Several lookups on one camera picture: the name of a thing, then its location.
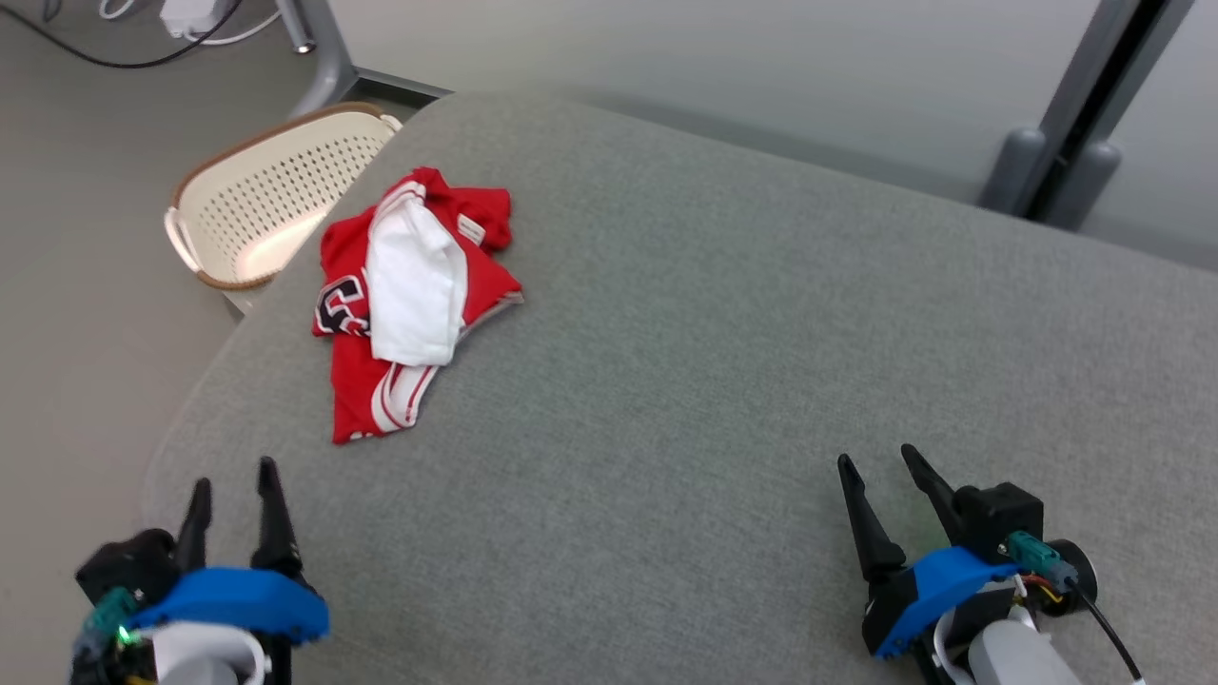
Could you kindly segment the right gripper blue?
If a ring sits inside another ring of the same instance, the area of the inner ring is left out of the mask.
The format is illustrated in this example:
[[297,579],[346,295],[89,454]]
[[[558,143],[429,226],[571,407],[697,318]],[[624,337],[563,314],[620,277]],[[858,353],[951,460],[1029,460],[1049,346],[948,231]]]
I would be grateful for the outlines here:
[[[904,442],[900,453],[914,485],[931,500],[949,544],[957,545],[963,524],[955,506],[955,490],[917,447]],[[857,567],[868,584],[861,633],[875,659],[905,655],[944,613],[978,594],[988,581],[1017,573],[1018,567],[1012,563],[993,566],[961,547],[940,548],[905,567],[906,555],[875,516],[853,457],[840,453],[836,470],[853,529]]]

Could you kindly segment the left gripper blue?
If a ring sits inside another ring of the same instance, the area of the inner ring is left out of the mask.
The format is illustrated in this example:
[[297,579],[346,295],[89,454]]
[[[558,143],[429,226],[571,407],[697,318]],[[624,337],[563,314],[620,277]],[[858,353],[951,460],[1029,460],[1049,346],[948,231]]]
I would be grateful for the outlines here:
[[212,485],[195,481],[177,538],[177,567],[188,575],[127,620],[127,642],[151,646],[157,684],[291,684],[295,648],[329,635],[329,607],[300,584],[304,564],[275,460],[258,460],[256,491],[253,569],[202,569]]

